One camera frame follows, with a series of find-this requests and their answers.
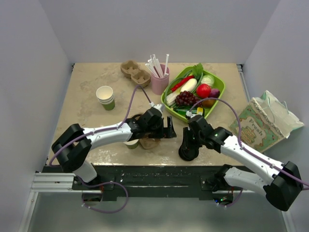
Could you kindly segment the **green paper coffee cup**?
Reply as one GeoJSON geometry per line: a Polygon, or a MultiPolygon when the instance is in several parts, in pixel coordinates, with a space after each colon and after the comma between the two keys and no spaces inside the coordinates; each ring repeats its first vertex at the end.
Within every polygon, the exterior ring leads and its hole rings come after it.
{"type": "Polygon", "coordinates": [[[124,142],[124,144],[128,149],[135,149],[139,145],[139,139],[127,141],[127,142],[124,142]]]}

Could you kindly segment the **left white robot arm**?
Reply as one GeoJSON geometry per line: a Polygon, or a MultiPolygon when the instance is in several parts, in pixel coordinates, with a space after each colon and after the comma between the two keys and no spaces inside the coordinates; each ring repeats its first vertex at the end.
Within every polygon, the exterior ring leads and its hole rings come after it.
{"type": "Polygon", "coordinates": [[[52,151],[65,173],[74,173],[82,179],[88,189],[96,189],[100,178],[94,165],[86,160],[89,151],[117,142],[130,142],[142,138],[176,138],[172,118],[167,117],[167,126],[161,105],[149,108],[144,114],[137,114],[123,122],[99,128],[82,128],[72,124],[52,144],[52,151]]]}

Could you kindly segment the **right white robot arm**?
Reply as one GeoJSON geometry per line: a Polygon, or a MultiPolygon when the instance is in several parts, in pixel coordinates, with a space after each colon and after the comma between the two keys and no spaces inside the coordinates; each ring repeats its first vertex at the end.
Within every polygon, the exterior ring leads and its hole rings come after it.
{"type": "Polygon", "coordinates": [[[222,127],[213,128],[201,115],[188,114],[188,127],[183,129],[183,143],[179,156],[192,161],[205,146],[229,156],[249,171],[231,165],[223,165],[213,176],[205,180],[211,191],[238,187],[259,193],[281,211],[287,211],[304,189],[296,164],[271,159],[247,145],[240,145],[237,136],[222,127]]]}

